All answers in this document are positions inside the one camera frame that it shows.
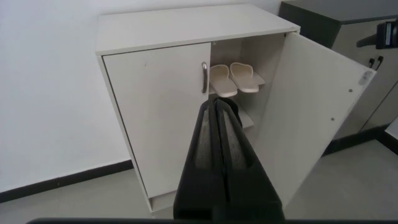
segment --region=pair of slippers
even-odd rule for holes
[[[234,62],[229,68],[226,65],[215,65],[210,68],[210,84],[220,97],[231,97],[238,93],[256,93],[258,84],[253,80],[253,68],[250,65]]]

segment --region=gray floor tile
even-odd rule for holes
[[[0,223],[22,224],[35,218],[57,217],[60,190],[49,190],[28,197],[0,203]]]
[[[62,187],[61,190],[61,217],[151,217],[134,170]]]
[[[321,158],[285,209],[294,219],[398,219],[398,156],[377,141]]]
[[[323,157],[285,208],[288,219],[398,219],[398,156],[377,141]],[[39,217],[172,218],[150,213],[134,170],[0,203],[0,223]]]

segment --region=cabinet shelf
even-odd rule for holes
[[[237,104],[239,108],[239,117],[241,118],[242,121],[242,128],[249,128],[251,126],[254,126],[253,120],[249,117],[249,115],[243,110],[241,105]]]
[[[266,84],[266,81],[263,78],[261,78],[261,76],[259,74],[257,74],[257,72],[255,72],[255,71],[253,71],[253,80],[259,86]],[[209,84],[209,95],[215,94],[215,93],[216,92],[214,91],[213,87],[211,86],[211,84]]]

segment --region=metal door handle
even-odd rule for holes
[[[206,64],[206,62],[202,62],[201,67],[203,69],[203,88],[201,89],[201,92],[206,93],[207,92],[207,64]]]

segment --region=cabinet handle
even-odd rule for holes
[[[206,64],[206,62],[202,62],[201,67],[203,69],[203,88],[201,89],[201,92],[206,93],[207,92],[207,64]]]
[[[376,71],[379,69],[381,63],[383,63],[383,60],[384,60],[384,57],[383,57],[383,56],[379,56],[379,57],[377,58],[377,61],[379,62],[379,65],[377,66]]]

